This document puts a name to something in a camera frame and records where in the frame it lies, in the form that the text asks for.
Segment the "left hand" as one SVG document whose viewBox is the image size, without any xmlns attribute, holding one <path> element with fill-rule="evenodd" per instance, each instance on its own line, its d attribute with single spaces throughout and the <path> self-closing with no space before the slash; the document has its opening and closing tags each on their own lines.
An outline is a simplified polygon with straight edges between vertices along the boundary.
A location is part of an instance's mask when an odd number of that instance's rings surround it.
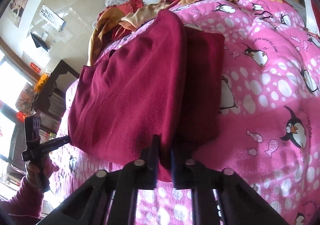
<svg viewBox="0 0 320 225">
<path fill-rule="evenodd" d="M 25 164 L 25 168 L 27 182 L 39 189 L 40 192 L 49 190 L 49 178 L 60 169 L 53 163 L 49 155 L 34 161 L 28 161 Z"/>
</svg>

